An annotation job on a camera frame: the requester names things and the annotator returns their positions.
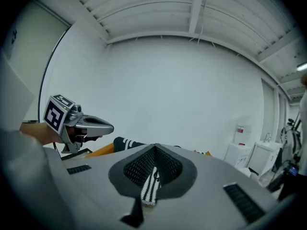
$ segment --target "ceiling light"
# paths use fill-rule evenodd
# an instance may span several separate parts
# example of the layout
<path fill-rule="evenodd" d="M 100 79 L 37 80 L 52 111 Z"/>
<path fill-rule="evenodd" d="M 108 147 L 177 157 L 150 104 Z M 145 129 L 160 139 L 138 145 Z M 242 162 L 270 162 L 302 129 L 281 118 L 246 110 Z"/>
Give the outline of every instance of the ceiling light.
<path fill-rule="evenodd" d="M 302 70 L 305 70 L 305 69 L 307 69 L 307 62 L 297 66 L 298 71 L 302 71 Z"/>

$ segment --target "white ceiling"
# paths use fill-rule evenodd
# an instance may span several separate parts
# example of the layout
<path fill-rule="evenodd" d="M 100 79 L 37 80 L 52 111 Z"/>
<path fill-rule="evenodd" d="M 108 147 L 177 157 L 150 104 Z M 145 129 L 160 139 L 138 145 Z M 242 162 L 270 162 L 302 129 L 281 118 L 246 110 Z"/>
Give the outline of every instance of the white ceiling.
<path fill-rule="evenodd" d="M 150 35 L 211 41 L 252 60 L 290 99 L 303 95 L 296 72 L 307 45 L 279 0 L 39 0 L 64 20 L 84 20 L 106 42 Z"/>

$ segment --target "white cabinet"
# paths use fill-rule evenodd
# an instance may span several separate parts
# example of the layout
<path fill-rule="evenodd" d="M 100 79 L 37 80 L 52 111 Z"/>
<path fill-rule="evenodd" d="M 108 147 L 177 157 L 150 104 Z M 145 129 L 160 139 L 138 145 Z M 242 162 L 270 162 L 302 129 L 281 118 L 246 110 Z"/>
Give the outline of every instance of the white cabinet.
<path fill-rule="evenodd" d="M 245 168 L 250 151 L 251 148 L 248 146 L 241 146 L 231 143 L 228 146 L 224 161 L 237 169 Z"/>
<path fill-rule="evenodd" d="M 248 163 L 248 168 L 251 168 L 259 174 L 259 177 L 269 171 L 277 159 L 281 144 L 274 145 L 265 142 L 255 143 L 253 154 Z"/>

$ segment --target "white container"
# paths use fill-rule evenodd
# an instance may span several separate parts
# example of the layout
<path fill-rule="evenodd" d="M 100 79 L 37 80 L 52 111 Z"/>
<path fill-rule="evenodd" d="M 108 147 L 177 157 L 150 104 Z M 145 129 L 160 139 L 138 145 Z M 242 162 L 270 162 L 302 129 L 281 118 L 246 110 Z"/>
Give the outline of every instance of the white container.
<path fill-rule="evenodd" d="M 228 146 L 228 150 L 224 161 L 234 166 L 237 169 L 245 168 L 250 151 L 251 148 L 247 146 L 231 143 Z"/>
<path fill-rule="evenodd" d="M 234 143 L 246 145 L 249 141 L 251 133 L 251 118 L 250 116 L 241 116 L 236 123 L 236 133 Z"/>
<path fill-rule="evenodd" d="M 258 177 L 261 177 L 273 167 L 282 146 L 282 144 L 276 142 L 256 142 L 248 168 L 251 168 L 258 174 Z"/>

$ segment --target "gray panel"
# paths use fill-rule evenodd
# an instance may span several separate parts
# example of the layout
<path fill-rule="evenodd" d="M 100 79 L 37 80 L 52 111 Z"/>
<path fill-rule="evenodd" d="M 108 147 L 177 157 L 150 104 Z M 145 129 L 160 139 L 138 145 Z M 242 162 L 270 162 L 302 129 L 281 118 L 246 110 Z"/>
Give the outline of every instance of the gray panel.
<path fill-rule="evenodd" d="M 97 170 L 98 166 L 95 166 L 96 173 L 88 173 L 92 171 L 92 169 L 90 169 L 74 174 L 83 175 L 81 176 L 82 178 L 89 178 L 89 180 L 84 183 L 90 184 L 87 185 L 87 190 L 84 190 L 84 187 L 82 187 L 82 180 L 76 181 L 74 175 L 68 174 L 55 150 L 47 149 L 47 155 L 55 183 L 63 200 L 69 206 L 73 215 L 75 229 L 130 229 L 130 226 L 120 222 L 118 220 L 119 217 L 112 211 L 112 205 L 116 203 L 117 192 L 112 193 L 107 182 L 106 184 L 100 183 L 103 181 L 103 177 L 99 176 L 99 171 Z M 78 162 L 81 165 L 84 164 L 85 160 L 88 159 L 78 159 Z M 98 176 L 95 178 L 97 181 L 93 180 L 91 174 Z M 108 197 L 103 197 L 105 201 L 103 204 L 100 204 L 101 200 L 99 197 L 103 194 Z M 123 200 L 123 204 L 132 204 L 132 201 L 132 199 L 128 199 L 127 202 Z"/>
<path fill-rule="evenodd" d="M 120 219 L 130 212 L 134 200 L 117 193 L 108 179 L 108 171 L 115 162 L 146 146 L 64 163 L 67 168 L 90 165 L 92 169 L 73 174 L 71 177 L 85 194 L 113 216 L 110 219 Z M 246 226 L 247 222 L 223 190 L 225 184 L 233 182 L 237 182 L 265 212 L 277 205 L 266 189 L 222 160 L 177 147 L 164 146 L 193 161 L 198 170 L 198 177 L 195 184 L 181 198 L 159 200 L 140 229 L 238 229 Z"/>

